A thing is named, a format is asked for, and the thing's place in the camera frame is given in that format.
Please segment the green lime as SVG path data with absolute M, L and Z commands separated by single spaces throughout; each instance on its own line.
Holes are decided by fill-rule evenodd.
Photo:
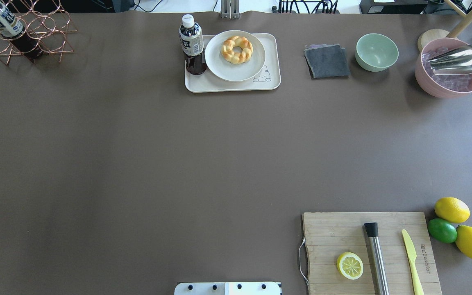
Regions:
M 434 218 L 427 226 L 430 236 L 442 243 L 453 243 L 458 237 L 456 228 L 447 220 Z

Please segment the grey folded cloth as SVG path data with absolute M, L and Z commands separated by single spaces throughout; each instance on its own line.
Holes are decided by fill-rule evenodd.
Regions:
M 311 78 L 348 77 L 346 49 L 339 44 L 311 44 L 304 49 Z

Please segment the bottle in rack upper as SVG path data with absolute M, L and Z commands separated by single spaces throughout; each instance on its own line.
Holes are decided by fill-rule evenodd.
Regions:
M 39 41 L 28 35 L 24 23 L 2 1 L 0 1 L 0 35 L 30 60 L 35 60 L 43 54 Z

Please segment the steel ice scoop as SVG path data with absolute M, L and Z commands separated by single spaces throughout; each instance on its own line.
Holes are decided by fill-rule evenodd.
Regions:
M 435 75 L 466 75 L 472 73 L 472 45 L 464 45 L 429 59 Z

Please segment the red drink bottle on tray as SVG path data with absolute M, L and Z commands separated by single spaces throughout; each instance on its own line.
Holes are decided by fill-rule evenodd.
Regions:
M 192 75 L 202 75 L 207 69 L 204 36 L 201 26 L 195 21 L 193 15 L 183 15 L 179 37 L 185 56 L 186 71 Z

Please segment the half lemon slice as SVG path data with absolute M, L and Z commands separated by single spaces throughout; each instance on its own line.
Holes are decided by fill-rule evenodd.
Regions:
M 356 280 L 363 275 L 363 261 L 352 252 L 343 252 L 336 261 L 339 273 L 347 279 Z

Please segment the glazed yellow donut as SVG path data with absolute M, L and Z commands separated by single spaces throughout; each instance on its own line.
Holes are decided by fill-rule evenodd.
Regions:
M 253 54 L 253 45 L 251 41 L 242 36 L 231 36 L 222 43 L 221 55 L 223 58 L 234 65 L 240 65 L 248 62 Z

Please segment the yellow plastic knife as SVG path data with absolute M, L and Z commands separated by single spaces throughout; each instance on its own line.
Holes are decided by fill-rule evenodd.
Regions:
M 424 295 L 422 288 L 421 280 L 418 276 L 418 271 L 416 269 L 415 261 L 417 258 L 416 249 L 414 243 L 405 229 L 402 229 L 402 237 L 405 244 L 406 254 L 408 256 L 408 263 L 411 272 L 411 280 L 413 285 L 413 291 L 415 295 Z

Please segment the mint green bowl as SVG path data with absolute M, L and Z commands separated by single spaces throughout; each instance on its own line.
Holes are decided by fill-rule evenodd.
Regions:
M 355 59 L 358 65 L 370 72 L 380 72 L 397 62 L 399 49 L 385 35 L 370 33 L 356 42 Z

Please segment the white plate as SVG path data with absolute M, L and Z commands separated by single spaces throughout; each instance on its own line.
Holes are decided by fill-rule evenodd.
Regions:
M 222 56 L 222 44 L 232 36 L 245 37 L 250 41 L 253 53 L 249 61 L 235 65 L 226 61 Z M 220 32 L 208 41 L 204 56 L 208 69 L 214 75 L 227 82 L 243 82 L 253 78 L 261 71 L 266 60 L 265 52 L 263 44 L 254 35 L 241 30 L 229 30 Z

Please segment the pink bowl with ice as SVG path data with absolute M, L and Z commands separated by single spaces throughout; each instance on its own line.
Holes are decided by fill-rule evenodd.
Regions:
M 467 45 L 458 39 L 436 39 L 427 43 L 415 63 L 415 78 L 419 86 L 437 98 L 457 98 L 472 93 L 472 73 L 466 75 L 436 75 L 429 59 L 449 50 Z

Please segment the wooden cutting board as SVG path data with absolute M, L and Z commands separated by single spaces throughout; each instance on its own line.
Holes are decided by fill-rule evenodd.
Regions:
M 414 294 L 402 230 L 412 239 L 415 266 L 426 295 L 441 295 L 440 279 L 423 212 L 320 212 L 303 213 L 310 295 L 376 295 L 372 259 L 365 223 L 377 222 L 382 259 L 390 295 Z M 344 252 L 360 256 L 363 275 L 345 278 L 337 269 Z

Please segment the aluminium frame post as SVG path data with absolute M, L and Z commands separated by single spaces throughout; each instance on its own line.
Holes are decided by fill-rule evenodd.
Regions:
M 222 19 L 239 19 L 240 0 L 221 0 L 220 17 Z

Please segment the cream serving tray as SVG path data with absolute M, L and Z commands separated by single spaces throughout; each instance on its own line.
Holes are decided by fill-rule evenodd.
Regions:
M 227 82 L 209 69 L 202 75 L 192 75 L 185 72 L 185 87 L 190 92 L 228 92 L 228 91 L 258 91 L 273 90 L 281 83 L 281 73 L 277 52 L 277 40 L 269 33 L 254 33 L 254 35 L 264 46 L 266 52 L 265 64 L 261 71 L 253 78 L 243 82 Z M 205 35 L 204 41 L 208 41 L 215 35 Z

